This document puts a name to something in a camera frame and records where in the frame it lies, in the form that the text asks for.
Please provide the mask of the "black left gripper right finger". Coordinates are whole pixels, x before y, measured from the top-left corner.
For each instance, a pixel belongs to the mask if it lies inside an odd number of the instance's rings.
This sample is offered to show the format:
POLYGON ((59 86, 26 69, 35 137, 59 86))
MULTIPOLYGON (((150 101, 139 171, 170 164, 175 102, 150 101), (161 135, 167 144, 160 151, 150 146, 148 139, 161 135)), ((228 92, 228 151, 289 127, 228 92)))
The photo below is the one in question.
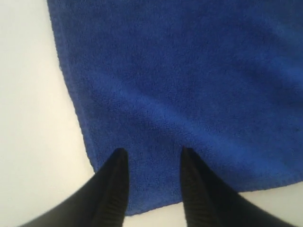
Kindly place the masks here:
POLYGON ((181 152, 180 185, 189 227, 284 226, 228 186, 192 148, 181 152))

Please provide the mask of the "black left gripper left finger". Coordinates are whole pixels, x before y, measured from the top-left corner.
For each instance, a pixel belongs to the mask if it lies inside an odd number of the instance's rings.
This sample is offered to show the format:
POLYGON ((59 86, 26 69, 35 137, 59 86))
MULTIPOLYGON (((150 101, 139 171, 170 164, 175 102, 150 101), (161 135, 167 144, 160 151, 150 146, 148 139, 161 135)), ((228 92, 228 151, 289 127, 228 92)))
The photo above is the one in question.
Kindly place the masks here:
POLYGON ((129 196, 128 154, 116 149, 77 192, 26 227, 121 227, 129 196))

